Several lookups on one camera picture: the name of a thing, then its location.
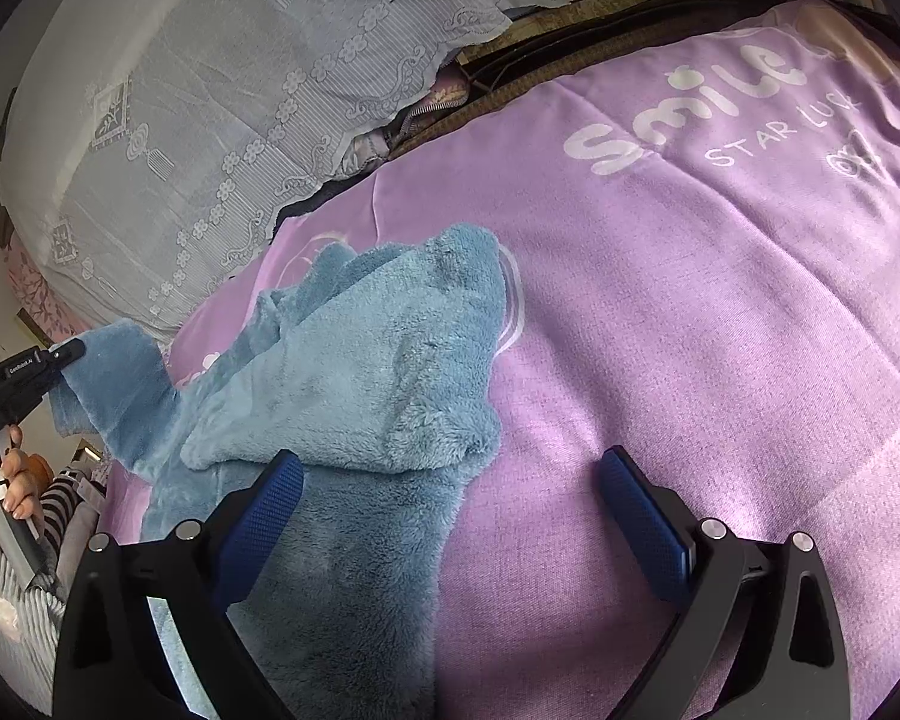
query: bed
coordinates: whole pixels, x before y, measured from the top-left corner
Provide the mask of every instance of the bed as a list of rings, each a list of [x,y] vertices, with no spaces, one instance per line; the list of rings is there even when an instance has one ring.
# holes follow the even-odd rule
[[[170,341],[455,50],[567,1],[64,0],[10,111],[2,204],[76,314]]]

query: purple bedsheet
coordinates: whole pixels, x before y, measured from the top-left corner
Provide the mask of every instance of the purple bedsheet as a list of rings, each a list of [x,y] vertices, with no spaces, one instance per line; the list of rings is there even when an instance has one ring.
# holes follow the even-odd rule
[[[900,66],[804,0],[543,84],[284,223],[175,379],[329,240],[457,221],[499,237],[509,312],[503,446],[439,578],[442,716],[606,717],[655,647],[669,610],[592,484],[617,442],[738,535],[813,533],[868,716],[900,676]]]
[[[140,525],[150,493],[150,484],[121,464],[112,464],[106,483],[106,506],[98,519],[97,532],[110,533],[118,544],[140,541]]]

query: grey fabric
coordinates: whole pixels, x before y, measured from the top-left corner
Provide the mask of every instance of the grey fabric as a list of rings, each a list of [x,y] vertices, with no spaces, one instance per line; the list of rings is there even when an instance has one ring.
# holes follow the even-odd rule
[[[83,557],[87,541],[90,541],[90,536],[93,536],[97,528],[98,519],[100,516],[94,508],[83,501],[77,506],[67,526],[67,532],[64,533],[63,543],[60,545],[60,560],[56,564],[56,577],[60,582],[65,601],[70,597],[70,589],[74,586],[80,558]]]
[[[24,701],[50,714],[63,603],[39,587],[21,589],[0,549],[0,674]]]

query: blue fleece blanket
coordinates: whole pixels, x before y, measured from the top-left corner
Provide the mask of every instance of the blue fleece blanket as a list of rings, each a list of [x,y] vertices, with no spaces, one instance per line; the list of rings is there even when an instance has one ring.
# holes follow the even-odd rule
[[[282,448],[303,498],[229,617],[301,720],[434,713],[440,553],[463,488],[496,452],[487,383],[505,307],[497,242],[458,225],[419,247],[324,248],[296,287],[177,391],[134,324],[85,333],[50,394],[62,433],[97,432],[154,484],[144,539],[204,519]],[[172,621],[181,689],[213,716]]]

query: person's hand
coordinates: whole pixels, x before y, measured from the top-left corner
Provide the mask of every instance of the person's hand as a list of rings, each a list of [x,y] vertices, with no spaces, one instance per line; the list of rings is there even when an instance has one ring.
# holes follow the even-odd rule
[[[7,452],[1,471],[4,478],[10,480],[7,496],[2,500],[2,507],[12,512],[14,519],[34,518],[37,533],[42,535],[44,528],[43,508],[40,506],[40,490],[34,474],[26,468],[26,455],[19,447],[24,435],[19,427],[10,427],[10,443],[13,448]]]

